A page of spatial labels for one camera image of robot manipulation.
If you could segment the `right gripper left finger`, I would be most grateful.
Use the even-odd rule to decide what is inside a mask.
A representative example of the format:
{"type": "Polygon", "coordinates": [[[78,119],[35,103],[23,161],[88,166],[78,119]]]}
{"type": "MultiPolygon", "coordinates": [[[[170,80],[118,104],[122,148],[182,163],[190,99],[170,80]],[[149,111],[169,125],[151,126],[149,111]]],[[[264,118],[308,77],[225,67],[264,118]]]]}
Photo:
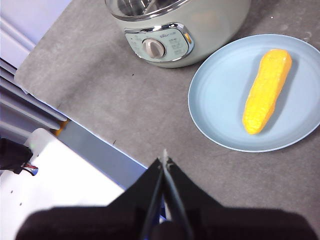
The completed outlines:
{"type": "Polygon", "coordinates": [[[32,213],[17,240],[145,240],[159,223],[163,167],[156,159],[106,206],[63,206],[32,213]]]}

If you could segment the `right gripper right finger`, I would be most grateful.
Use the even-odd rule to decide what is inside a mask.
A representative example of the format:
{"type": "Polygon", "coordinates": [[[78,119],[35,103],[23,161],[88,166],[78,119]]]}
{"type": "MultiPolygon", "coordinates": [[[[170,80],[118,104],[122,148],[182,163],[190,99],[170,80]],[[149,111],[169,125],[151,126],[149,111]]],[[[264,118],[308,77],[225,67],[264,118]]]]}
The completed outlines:
{"type": "Polygon", "coordinates": [[[198,187],[162,153],[170,220],[192,240],[316,240],[300,214],[272,208],[226,207],[198,187]]]}

